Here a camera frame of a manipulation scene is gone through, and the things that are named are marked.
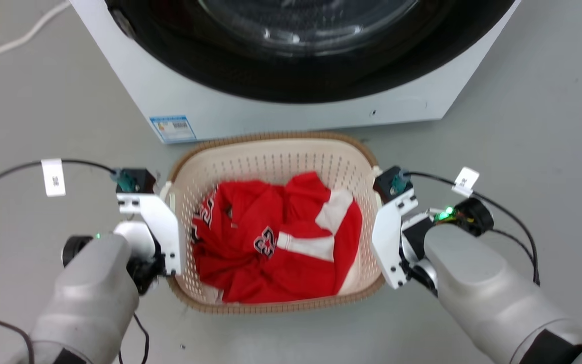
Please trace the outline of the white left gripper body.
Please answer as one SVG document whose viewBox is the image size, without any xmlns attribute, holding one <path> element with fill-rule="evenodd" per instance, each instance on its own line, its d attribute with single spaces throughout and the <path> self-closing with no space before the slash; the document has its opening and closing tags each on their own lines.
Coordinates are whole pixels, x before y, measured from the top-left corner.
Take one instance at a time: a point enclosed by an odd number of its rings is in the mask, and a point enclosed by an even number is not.
<svg viewBox="0 0 582 364">
<path fill-rule="evenodd" d="M 116 199 L 120 213 L 140 218 L 120 222 L 113 233 L 131 248 L 127 271 L 142 296 L 160 277 L 181 274 L 179 221 L 156 194 L 116 194 Z"/>
</svg>

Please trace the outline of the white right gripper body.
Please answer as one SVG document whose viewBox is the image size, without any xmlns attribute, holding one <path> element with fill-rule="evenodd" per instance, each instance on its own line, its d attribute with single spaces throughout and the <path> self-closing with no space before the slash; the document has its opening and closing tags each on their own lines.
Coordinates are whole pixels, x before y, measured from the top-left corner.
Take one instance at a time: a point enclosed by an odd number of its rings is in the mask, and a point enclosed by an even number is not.
<svg viewBox="0 0 582 364">
<path fill-rule="evenodd" d="M 438 293 L 437 273 L 425 257 L 425 233 L 434 226 L 439 209 L 414 213 L 419 205 L 413 189 L 379 207 L 371 235 L 371 249 L 385 282 L 397 290 L 409 281 Z"/>
</svg>

